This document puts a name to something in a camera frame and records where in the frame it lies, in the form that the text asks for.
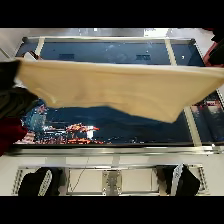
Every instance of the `cable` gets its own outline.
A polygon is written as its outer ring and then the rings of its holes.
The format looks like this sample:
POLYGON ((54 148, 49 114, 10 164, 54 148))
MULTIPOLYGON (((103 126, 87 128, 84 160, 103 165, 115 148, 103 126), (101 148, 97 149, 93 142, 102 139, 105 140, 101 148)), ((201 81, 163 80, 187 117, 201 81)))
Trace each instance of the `cable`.
POLYGON ((69 183, 69 184, 70 184, 70 188, 71 188, 71 191, 72 191, 72 192, 74 192, 75 188, 76 188, 77 185, 79 184, 80 178, 81 178, 83 172, 86 170, 86 166, 87 166, 88 162, 89 162, 89 157, 88 157, 88 159, 87 159, 87 161, 86 161, 85 168, 84 168, 83 171, 80 173, 79 178, 78 178, 78 181, 77 181, 77 183, 76 183, 76 185, 75 185, 74 188, 72 188, 72 186, 71 186, 71 180, 70 180, 70 183, 69 183))

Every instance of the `beige strip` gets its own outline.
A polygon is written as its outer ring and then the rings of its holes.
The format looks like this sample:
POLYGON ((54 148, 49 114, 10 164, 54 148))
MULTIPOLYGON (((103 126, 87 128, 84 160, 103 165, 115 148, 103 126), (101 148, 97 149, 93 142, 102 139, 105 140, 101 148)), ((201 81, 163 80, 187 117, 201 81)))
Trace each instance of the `beige strip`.
POLYGON ((37 48, 35 50, 35 54, 40 55, 40 52, 44 46, 44 40, 45 40, 45 37, 39 38, 39 42, 38 42, 37 48))
MULTIPOLYGON (((174 65, 174 66, 177 66, 175 55, 174 55, 170 40, 165 39, 165 44, 166 44, 166 49, 168 51, 170 64, 174 65)), ((190 130, 190 133, 191 133, 191 137, 192 137, 194 146, 202 146, 201 139, 200 139, 200 136, 199 136, 199 133, 198 133, 197 126, 196 126, 195 121, 194 121, 194 117, 193 117, 191 108, 190 107, 185 107, 184 108, 184 113, 185 113, 185 117, 187 119, 188 127, 189 127, 189 130, 190 130)))

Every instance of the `black sleeve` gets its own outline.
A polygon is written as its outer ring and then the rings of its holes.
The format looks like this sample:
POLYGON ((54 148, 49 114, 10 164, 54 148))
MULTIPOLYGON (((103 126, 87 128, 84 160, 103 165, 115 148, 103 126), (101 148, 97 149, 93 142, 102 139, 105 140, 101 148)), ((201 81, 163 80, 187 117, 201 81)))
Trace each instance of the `black sleeve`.
POLYGON ((15 85, 14 79, 19 71, 21 61, 0 62, 0 93, 15 85))

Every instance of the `beige fabric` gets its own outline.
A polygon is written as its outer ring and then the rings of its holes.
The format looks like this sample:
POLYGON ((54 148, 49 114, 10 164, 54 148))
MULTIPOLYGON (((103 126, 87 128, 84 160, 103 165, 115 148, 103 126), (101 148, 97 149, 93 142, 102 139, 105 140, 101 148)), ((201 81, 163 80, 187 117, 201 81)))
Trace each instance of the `beige fabric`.
POLYGON ((106 105, 166 122, 224 83, 223 68, 20 60, 18 78, 49 107, 106 105))

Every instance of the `cream-colored cloth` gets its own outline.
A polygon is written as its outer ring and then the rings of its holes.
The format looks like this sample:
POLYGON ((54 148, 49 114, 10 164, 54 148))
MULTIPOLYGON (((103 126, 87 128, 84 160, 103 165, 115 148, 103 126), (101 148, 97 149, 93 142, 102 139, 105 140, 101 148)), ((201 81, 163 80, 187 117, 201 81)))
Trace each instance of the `cream-colored cloth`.
POLYGON ((19 60, 18 78, 49 107, 110 106, 165 122, 224 83, 223 68, 19 60))

